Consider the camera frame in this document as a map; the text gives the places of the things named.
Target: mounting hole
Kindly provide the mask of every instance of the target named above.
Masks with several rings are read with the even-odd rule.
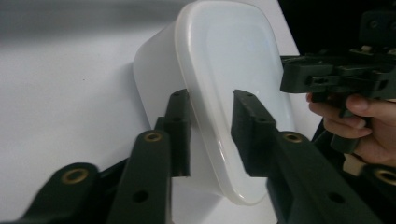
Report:
[[[172,121],[173,121],[173,122],[181,122],[181,121],[182,121],[182,118],[175,117],[175,118],[172,119]]]
[[[328,196],[329,196],[329,199],[335,203],[344,203],[346,201],[343,196],[341,196],[340,194],[335,193],[335,192],[329,193]]]
[[[301,143],[303,141],[303,139],[299,135],[294,133],[286,133],[283,135],[283,137],[292,143]]]
[[[158,142],[163,138],[159,133],[148,133],[145,135],[145,140],[147,142]]]
[[[396,186],[396,174],[382,169],[375,170],[375,176],[387,184]]]
[[[62,182],[67,185],[77,184],[87,178],[89,173],[87,169],[83,168],[69,170],[62,176]]]
[[[134,203],[143,203],[148,198],[149,198],[149,194],[144,190],[140,190],[132,196],[132,200],[134,201]]]

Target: screw hole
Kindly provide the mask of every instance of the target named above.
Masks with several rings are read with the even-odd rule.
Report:
[[[329,193],[328,196],[335,203],[344,203],[346,201],[343,196],[335,192]]]
[[[140,190],[132,196],[132,200],[134,200],[134,203],[143,203],[148,198],[149,194],[144,190]]]

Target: glossy white surface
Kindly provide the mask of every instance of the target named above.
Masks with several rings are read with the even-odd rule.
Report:
[[[206,149],[222,194],[239,204],[255,204],[265,196],[265,178],[245,173],[230,135],[234,90],[254,93],[274,115],[279,130],[294,130],[289,96],[278,90],[282,67],[276,40],[258,8],[226,1],[187,5],[174,24],[137,52],[134,75],[152,126],[169,94],[189,90],[191,150]],[[211,176],[204,178],[212,172],[203,166],[206,156],[199,158],[205,160],[192,166],[191,178],[185,180],[196,188],[213,182]],[[217,192],[216,186],[211,191]]]

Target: human hand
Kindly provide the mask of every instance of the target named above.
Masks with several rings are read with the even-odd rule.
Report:
[[[344,138],[360,138],[354,153],[367,163],[396,167],[396,100],[367,99],[358,94],[346,99],[346,108],[357,116],[339,118],[340,109],[327,103],[312,103],[306,96],[309,109],[323,117],[325,129]],[[361,117],[371,118],[366,121]]]

